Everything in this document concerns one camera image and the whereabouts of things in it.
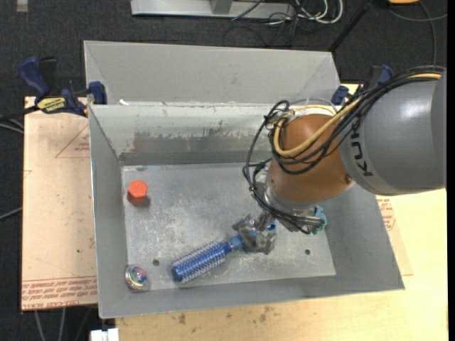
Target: electrical cable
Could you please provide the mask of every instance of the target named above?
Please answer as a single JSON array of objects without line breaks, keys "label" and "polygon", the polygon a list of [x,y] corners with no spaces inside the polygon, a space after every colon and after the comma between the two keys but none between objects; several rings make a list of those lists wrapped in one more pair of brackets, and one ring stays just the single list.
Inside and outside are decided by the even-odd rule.
[{"label": "electrical cable", "polygon": [[[425,5],[419,1],[420,6],[424,10],[425,14],[427,15],[428,19],[430,19],[430,15],[428,12],[428,9],[425,7]],[[432,35],[433,35],[433,65],[436,65],[436,52],[437,52],[437,44],[436,44],[436,28],[434,27],[434,22],[433,20],[429,20],[430,25],[432,26]]]},{"label": "electrical cable", "polygon": [[433,38],[433,65],[436,65],[436,57],[437,57],[437,39],[436,39],[436,28],[434,27],[434,21],[443,19],[447,17],[447,13],[441,15],[441,16],[436,16],[436,17],[431,17],[430,13],[428,12],[427,7],[419,1],[420,7],[423,9],[425,12],[425,15],[427,18],[423,19],[415,19],[415,18],[408,18],[407,16],[400,15],[398,13],[395,13],[392,9],[388,9],[387,11],[391,13],[393,16],[396,16],[397,18],[400,18],[405,21],[413,21],[417,23],[424,23],[424,22],[429,22],[432,27],[432,38]]},{"label": "electrical cable", "polygon": [[[352,104],[352,103],[354,103],[353,108],[348,110],[346,115],[342,119],[340,119],[340,122],[337,124],[337,127],[333,130],[333,133],[330,135],[330,137],[323,144],[321,144],[317,149],[313,150],[311,153],[306,153],[303,157],[296,158],[300,155],[303,155],[303,153],[314,144],[314,142],[320,137],[321,134],[314,135],[308,141],[306,141],[306,142],[309,142],[308,143],[309,146],[307,148],[303,148],[303,149],[301,148],[301,151],[294,151],[292,153],[291,160],[289,160],[288,155],[283,158],[283,156],[281,156],[277,152],[276,148],[274,147],[273,140],[270,139],[271,144],[272,144],[272,152],[274,154],[275,159],[280,164],[280,167],[288,174],[297,175],[297,174],[307,172],[309,169],[313,168],[319,161],[321,161],[324,156],[328,156],[335,151],[336,148],[332,149],[329,153],[327,153],[327,150],[330,148],[330,145],[347,128],[347,126],[349,124],[353,123],[353,120],[355,120],[355,119],[357,119],[359,122],[360,119],[366,115],[366,113],[372,107],[372,105],[375,103],[375,101],[377,101],[381,96],[383,96],[385,93],[389,92],[393,88],[399,87],[401,85],[405,85],[410,82],[437,80],[441,76],[443,70],[444,70],[443,67],[438,67],[438,66],[421,66],[421,67],[416,67],[416,68],[412,68],[409,70],[405,70],[401,74],[390,78],[384,84],[378,85],[377,87],[371,89],[368,92],[361,92],[356,97],[351,98],[350,102],[345,103],[339,112],[342,112],[346,107],[349,107],[349,104]],[[270,133],[269,133],[270,138],[272,136],[274,137],[274,130],[276,130],[278,126],[279,125],[276,125],[275,128],[270,131]],[[344,140],[345,137],[346,137],[346,134],[338,142],[338,145],[340,142],[342,142],[342,140]],[[316,159],[310,161],[309,165],[301,170],[292,171],[292,170],[288,170],[287,168],[284,167],[284,165],[308,163],[306,161],[313,158],[316,155],[318,155],[318,157]]]},{"label": "electrical cable", "polygon": [[[297,6],[300,6],[300,0],[294,0],[297,4]],[[338,14],[335,18],[331,18],[329,20],[324,19],[328,13],[328,2],[327,0],[322,0],[324,3],[324,11],[323,13],[318,13],[318,14],[310,14],[303,6],[299,7],[297,9],[298,11],[298,17],[299,18],[305,18],[310,21],[315,21],[317,23],[322,23],[322,24],[332,24],[336,23],[337,21],[340,20],[341,16],[343,15],[343,0],[336,0],[338,2]]]},{"label": "electrical cable", "polygon": [[262,2],[264,2],[264,0],[259,0],[258,2],[254,3],[250,8],[245,10],[243,13],[241,13],[240,15],[237,15],[235,18],[231,19],[231,21],[236,21],[238,19],[245,17],[246,15],[251,13],[253,10],[255,10]]},{"label": "electrical cable", "polygon": [[23,130],[22,129],[18,129],[15,126],[9,126],[9,125],[6,125],[6,124],[0,124],[0,127],[4,128],[4,129],[7,129],[7,130],[15,131],[15,132],[20,133],[20,134],[23,134]]},{"label": "electrical cable", "polygon": [[399,15],[398,13],[395,13],[392,9],[388,9],[387,11],[389,13],[391,13],[392,15],[396,16],[397,18],[400,18],[400,19],[403,19],[403,20],[406,20],[406,21],[416,21],[417,23],[424,23],[426,21],[436,21],[436,20],[444,19],[444,18],[447,17],[447,13],[445,13],[443,15],[435,16],[433,18],[429,17],[429,18],[426,18],[426,19],[414,19],[414,18],[408,18],[407,16]]},{"label": "electrical cable", "polygon": [[85,323],[87,322],[87,319],[88,319],[88,316],[89,316],[91,310],[92,310],[92,307],[89,307],[88,310],[87,310],[87,312],[85,313],[85,316],[84,316],[84,318],[82,319],[82,322],[81,322],[81,324],[80,324],[80,326],[79,326],[79,330],[77,330],[76,337],[75,337],[75,339],[74,339],[75,341],[78,341],[78,340],[79,340],[79,336],[80,336],[80,334],[82,333],[82,329],[84,328]]},{"label": "electrical cable", "polygon": [[46,341],[46,338],[44,337],[43,326],[41,325],[40,316],[39,316],[37,310],[35,311],[35,320],[36,320],[36,325],[38,326],[38,331],[40,333],[41,341]]},{"label": "electrical cable", "polygon": [[58,341],[62,341],[63,326],[65,325],[65,314],[66,314],[66,308],[64,308],[63,311],[62,311],[62,319],[60,321],[60,328],[58,330]]},{"label": "electrical cable", "polygon": [[15,120],[15,119],[10,119],[9,121],[11,121],[13,124],[18,126],[19,128],[23,129],[23,124],[21,124],[19,121]]},{"label": "electrical cable", "polygon": [[2,216],[0,216],[0,221],[3,221],[5,220],[7,217],[10,217],[12,215],[15,215],[16,213],[22,211],[22,207],[19,207],[19,208],[16,208],[15,210],[12,210],[10,212],[7,212],[6,214],[3,214]]}]

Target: wire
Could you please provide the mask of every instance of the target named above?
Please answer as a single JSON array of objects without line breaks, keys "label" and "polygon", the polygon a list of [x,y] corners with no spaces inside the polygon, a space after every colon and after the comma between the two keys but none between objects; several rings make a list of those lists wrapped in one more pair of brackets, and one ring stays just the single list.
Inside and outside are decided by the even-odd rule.
[{"label": "wire", "polygon": [[66,308],[64,308],[62,311],[62,320],[60,321],[60,329],[58,331],[58,341],[62,341],[63,326],[65,325],[65,314],[66,314]]},{"label": "wire", "polygon": [[15,215],[16,213],[18,213],[18,212],[20,212],[20,211],[22,211],[22,207],[16,208],[15,210],[12,210],[12,211],[10,211],[10,212],[7,212],[6,214],[0,216],[0,221],[3,221],[3,220],[5,220],[6,218],[8,218],[8,217],[10,217],[10,216],[12,216],[12,215]]},{"label": "wire", "polygon": [[4,128],[4,129],[7,129],[7,130],[15,131],[15,132],[20,133],[20,134],[23,134],[23,130],[18,129],[18,128],[14,127],[14,126],[9,126],[9,125],[6,125],[6,124],[0,124],[0,127]]},{"label": "wire", "polygon": [[299,6],[299,8],[297,9],[297,11],[298,11],[297,16],[299,18],[308,19],[308,20],[315,21],[317,23],[322,23],[322,24],[332,24],[332,23],[336,23],[337,21],[339,21],[341,16],[343,15],[343,0],[336,0],[338,2],[338,14],[335,18],[331,18],[329,20],[324,19],[328,13],[327,0],[322,0],[324,3],[324,11],[323,11],[323,13],[318,13],[318,14],[310,14],[303,6],[301,6],[300,0],[294,0],[294,1],[296,2],[297,6]]},{"label": "wire", "polygon": [[241,13],[240,15],[237,15],[235,18],[231,19],[231,21],[236,21],[238,19],[245,17],[246,15],[251,13],[253,10],[255,10],[262,2],[264,2],[264,0],[259,0],[257,3],[253,4],[250,8],[245,10],[243,13]]},{"label": "wire", "polygon": [[428,12],[427,7],[419,1],[420,7],[423,9],[425,12],[425,15],[427,16],[426,19],[415,19],[415,18],[408,18],[407,16],[399,15],[398,13],[395,13],[392,9],[388,9],[387,11],[391,13],[393,16],[396,16],[397,18],[403,19],[405,21],[414,21],[418,23],[424,23],[424,22],[429,22],[432,27],[432,38],[433,38],[433,65],[436,65],[436,57],[437,57],[437,39],[436,39],[436,28],[434,27],[434,21],[443,19],[447,17],[447,13],[436,16],[436,17],[431,17],[430,13]]},{"label": "wire", "polygon": [[330,120],[328,120],[321,128],[319,128],[311,137],[309,137],[305,142],[297,146],[296,148],[290,149],[290,150],[284,150],[279,146],[279,135],[281,133],[281,129],[284,125],[284,122],[291,116],[289,115],[288,117],[284,117],[280,119],[278,122],[276,129],[274,131],[274,150],[280,155],[280,156],[286,156],[288,158],[292,158],[296,155],[299,155],[302,151],[305,151],[307,148],[309,148],[312,143],[317,140],[318,137],[322,135],[322,133],[327,130],[327,128],[332,125],[335,121],[340,119],[344,114],[347,114],[350,110],[352,110],[355,105],[357,104],[357,101],[351,102],[348,106],[346,106],[344,109],[340,110],[337,112]]},{"label": "wire", "polygon": [[92,310],[92,307],[89,307],[84,318],[82,319],[82,323],[80,324],[80,327],[79,327],[79,330],[77,330],[77,333],[76,333],[76,337],[75,337],[75,341],[78,341],[79,340],[79,336],[80,334],[82,333],[82,329],[84,328],[85,326],[85,323],[87,322],[87,319],[88,319],[88,315],[90,314],[90,311]]},{"label": "wire", "polygon": [[[419,1],[420,6],[424,10],[425,14],[428,16],[428,19],[430,19],[430,15],[428,12],[428,9],[425,7],[425,5]],[[430,25],[432,26],[432,35],[433,35],[433,65],[436,65],[436,51],[437,51],[437,45],[436,45],[436,28],[434,27],[434,22],[433,20],[429,20]]]},{"label": "wire", "polygon": [[13,124],[20,127],[21,129],[23,129],[23,125],[19,121],[15,120],[15,119],[10,119],[9,121],[11,121]]},{"label": "wire", "polygon": [[392,15],[395,15],[397,18],[400,18],[400,19],[403,19],[406,21],[416,21],[416,22],[420,22],[420,23],[424,23],[426,21],[435,21],[435,20],[444,19],[447,17],[447,13],[445,13],[441,16],[435,16],[434,18],[429,17],[426,19],[414,19],[414,18],[408,18],[407,16],[399,15],[398,13],[395,13],[392,9],[388,9],[387,11],[389,13],[391,13]]},{"label": "wire", "polygon": [[37,310],[35,311],[35,320],[36,320],[36,325],[38,326],[38,331],[41,336],[41,341],[46,341],[46,338],[44,337],[43,326],[41,325],[40,316],[39,316]]},{"label": "wire", "polygon": [[[280,168],[288,174],[298,175],[311,170],[323,158],[331,155],[336,150],[344,138],[347,137],[346,129],[348,128],[348,125],[352,124],[351,128],[349,128],[347,131],[350,132],[353,130],[353,127],[355,125],[358,125],[360,123],[360,120],[368,113],[370,108],[381,96],[389,92],[391,89],[405,85],[407,83],[437,80],[441,77],[443,71],[443,67],[433,65],[414,67],[391,77],[388,81],[374,87],[371,90],[360,92],[359,94],[350,97],[349,100],[342,106],[341,110],[337,113],[337,115],[340,114],[338,117],[338,123],[332,133],[329,135],[328,139],[326,139],[321,145],[319,145],[318,148],[314,149],[311,153],[308,153],[309,148],[312,147],[316,143],[316,140],[321,137],[322,133],[325,132],[323,128],[327,129],[328,125],[324,125],[323,128],[318,130],[313,136],[311,136],[311,138],[305,140],[303,144],[290,151],[280,151],[280,147],[275,145],[277,142],[277,131],[281,130],[281,128],[286,124],[286,122],[283,122],[283,120],[286,121],[291,118],[291,110],[289,110],[287,113],[285,113],[285,115],[282,115],[278,121],[276,121],[274,128],[269,132],[269,140],[272,145],[272,153],[275,160],[278,162]],[[329,151],[335,140],[338,140],[338,144],[335,146],[335,148],[332,148]],[[299,170],[291,170],[285,167],[285,165],[302,163],[306,164],[306,167]]]}]

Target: orange object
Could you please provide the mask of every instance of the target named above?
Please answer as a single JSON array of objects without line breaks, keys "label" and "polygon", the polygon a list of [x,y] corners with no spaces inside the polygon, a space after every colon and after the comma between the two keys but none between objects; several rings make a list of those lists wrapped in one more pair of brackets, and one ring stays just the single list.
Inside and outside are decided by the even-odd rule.
[{"label": "orange object", "polygon": [[133,205],[144,203],[149,186],[142,180],[133,180],[128,187],[128,201]]}]

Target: black cable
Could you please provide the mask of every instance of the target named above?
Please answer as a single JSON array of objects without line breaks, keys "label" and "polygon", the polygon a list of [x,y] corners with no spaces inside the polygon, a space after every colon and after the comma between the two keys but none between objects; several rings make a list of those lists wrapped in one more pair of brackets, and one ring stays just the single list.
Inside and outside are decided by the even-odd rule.
[{"label": "black cable", "polygon": [[[358,123],[360,123],[360,120],[368,113],[370,108],[373,106],[373,104],[380,98],[382,97],[385,93],[389,92],[390,90],[399,87],[401,85],[405,85],[407,83],[411,82],[420,82],[420,81],[428,81],[432,80],[430,78],[426,77],[413,77],[418,74],[422,73],[436,73],[436,74],[442,74],[444,68],[443,67],[437,67],[437,66],[421,66],[421,67],[415,67],[409,70],[405,70],[402,73],[390,78],[387,82],[384,82],[381,85],[378,85],[377,87],[374,87],[373,89],[369,90],[366,93],[363,93],[363,96],[359,99],[358,103],[354,106],[354,108],[351,109],[342,119],[340,119],[340,122],[336,126],[336,128],[333,130],[331,135],[329,136],[328,139],[324,141],[318,148],[314,149],[311,153],[305,154],[316,142],[316,140],[319,139],[315,138],[313,142],[308,146],[307,149],[301,151],[300,153],[297,153],[293,156],[293,158],[284,158],[280,156],[273,148],[273,142],[272,142],[272,153],[274,154],[274,158],[277,160],[279,163],[280,167],[285,173],[292,174],[292,175],[298,175],[305,173],[314,166],[316,166],[322,159],[325,157],[331,155],[341,144],[341,142],[347,137],[348,133],[352,131],[353,127],[351,127],[346,133],[344,133],[343,138],[341,140],[338,140],[338,143],[335,148],[333,148],[330,152],[328,152],[331,144],[333,143],[334,140],[336,140],[340,134],[342,134],[345,129],[348,127],[349,124],[352,124],[355,119],[358,120]],[[273,137],[274,135],[274,130],[271,130],[269,135]],[[295,165],[295,164],[302,164],[305,163],[307,164],[306,167],[301,168],[299,170],[289,170],[288,168],[285,168],[285,165]]]},{"label": "black cable", "polygon": [[253,6],[251,6],[249,9],[245,10],[243,13],[240,15],[237,15],[235,18],[231,19],[231,21],[236,21],[238,19],[243,18],[244,16],[248,15],[251,13],[253,10],[255,10],[264,0],[259,0],[257,3],[255,3]]},{"label": "black cable", "polygon": [[354,26],[359,22],[359,20],[365,15],[367,10],[370,8],[371,3],[374,0],[367,0],[360,6],[360,8],[356,11],[352,19],[349,21],[348,25],[343,29],[340,35],[335,39],[335,41],[331,44],[328,48],[329,52],[334,52],[339,45],[343,42],[344,38],[353,30]]}]

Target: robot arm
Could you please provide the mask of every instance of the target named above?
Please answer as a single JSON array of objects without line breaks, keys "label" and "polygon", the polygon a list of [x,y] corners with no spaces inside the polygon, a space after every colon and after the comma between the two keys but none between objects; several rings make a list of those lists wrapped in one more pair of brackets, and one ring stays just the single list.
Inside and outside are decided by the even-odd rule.
[{"label": "robot arm", "polygon": [[354,183],[380,195],[446,186],[446,69],[406,70],[337,112],[310,108],[281,102],[269,113],[266,179],[255,180],[260,166],[245,176],[261,207],[291,231],[308,229],[317,203]]}]

